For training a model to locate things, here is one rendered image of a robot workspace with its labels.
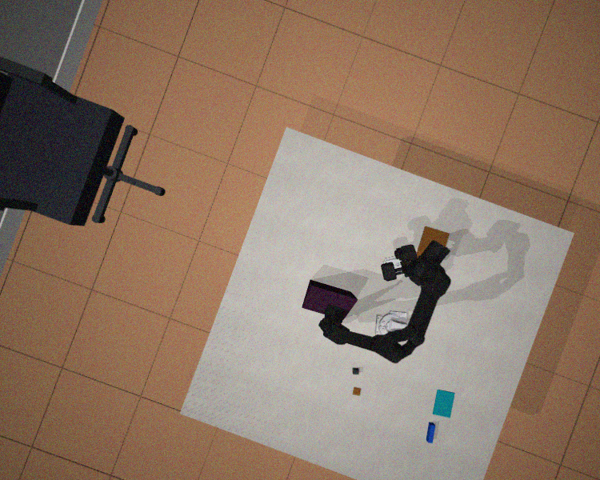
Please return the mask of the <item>brown flat wooden board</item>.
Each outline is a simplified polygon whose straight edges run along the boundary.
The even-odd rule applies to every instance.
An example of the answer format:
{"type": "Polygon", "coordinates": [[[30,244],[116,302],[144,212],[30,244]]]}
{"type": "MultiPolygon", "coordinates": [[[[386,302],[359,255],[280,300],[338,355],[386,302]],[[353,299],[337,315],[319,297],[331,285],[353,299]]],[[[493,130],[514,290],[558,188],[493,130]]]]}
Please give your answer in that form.
{"type": "Polygon", "coordinates": [[[446,232],[442,232],[440,230],[436,230],[433,228],[429,228],[427,226],[424,227],[424,231],[422,233],[421,241],[418,246],[417,258],[422,252],[427,248],[432,240],[440,243],[443,246],[446,246],[446,242],[449,234],[446,232]]]}

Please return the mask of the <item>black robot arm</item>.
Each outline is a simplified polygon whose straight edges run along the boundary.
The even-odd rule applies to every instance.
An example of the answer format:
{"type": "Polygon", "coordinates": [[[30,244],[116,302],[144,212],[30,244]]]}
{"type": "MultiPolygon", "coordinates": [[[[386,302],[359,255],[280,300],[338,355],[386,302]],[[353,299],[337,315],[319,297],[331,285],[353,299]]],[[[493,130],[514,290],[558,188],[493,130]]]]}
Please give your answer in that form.
{"type": "Polygon", "coordinates": [[[420,295],[406,327],[373,337],[355,333],[341,324],[344,309],[328,305],[324,311],[325,317],[318,324],[323,336],[338,345],[348,343],[371,350],[393,363],[410,355],[416,346],[424,342],[424,335],[437,300],[450,287],[450,276],[439,265],[448,253],[450,251],[446,247],[434,240],[421,254],[424,262],[419,262],[413,245],[401,246],[394,252],[396,259],[401,261],[401,266],[415,260],[409,265],[408,271],[412,276],[410,280],[421,286],[420,295]],[[406,343],[400,345],[398,342],[402,341],[406,343]]]}

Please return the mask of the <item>teal flat rectangular plate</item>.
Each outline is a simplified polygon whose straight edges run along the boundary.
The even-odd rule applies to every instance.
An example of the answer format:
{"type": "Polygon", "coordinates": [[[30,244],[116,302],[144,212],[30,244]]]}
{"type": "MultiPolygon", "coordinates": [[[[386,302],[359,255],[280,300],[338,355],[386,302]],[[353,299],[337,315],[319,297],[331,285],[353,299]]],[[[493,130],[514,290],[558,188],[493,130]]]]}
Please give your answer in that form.
{"type": "Polygon", "coordinates": [[[433,414],[450,418],[453,401],[453,392],[437,390],[433,414]]]}

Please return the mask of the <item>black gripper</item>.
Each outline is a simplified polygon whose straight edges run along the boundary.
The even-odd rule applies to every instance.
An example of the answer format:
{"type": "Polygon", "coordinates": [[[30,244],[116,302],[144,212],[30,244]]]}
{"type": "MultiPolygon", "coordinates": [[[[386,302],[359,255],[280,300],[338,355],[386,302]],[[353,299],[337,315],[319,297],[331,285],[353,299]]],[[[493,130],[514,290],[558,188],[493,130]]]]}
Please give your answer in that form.
{"type": "MultiPolygon", "coordinates": [[[[423,256],[421,256],[421,255],[418,256],[419,262],[424,262],[422,260],[422,258],[423,258],[423,256]]],[[[397,278],[396,275],[399,275],[399,274],[404,274],[405,277],[409,277],[409,279],[410,279],[412,276],[409,274],[408,269],[409,269],[409,265],[412,262],[415,262],[415,260],[407,262],[405,265],[402,265],[402,267],[396,268],[396,269],[394,268],[394,264],[392,262],[381,264],[382,275],[383,275],[384,280],[386,280],[386,281],[395,280],[397,278]]]]}

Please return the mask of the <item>blue rounded bar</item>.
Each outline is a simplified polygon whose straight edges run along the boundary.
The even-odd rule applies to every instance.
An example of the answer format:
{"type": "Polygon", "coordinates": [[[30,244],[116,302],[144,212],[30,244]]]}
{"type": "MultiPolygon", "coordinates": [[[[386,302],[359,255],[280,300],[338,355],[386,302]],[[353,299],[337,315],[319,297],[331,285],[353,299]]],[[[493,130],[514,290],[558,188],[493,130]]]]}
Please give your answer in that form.
{"type": "Polygon", "coordinates": [[[435,424],[433,422],[429,422],[427,436],[426,436],[426,440],[428,443],[433,443],[434,430],[435,430],[435,424]]]}

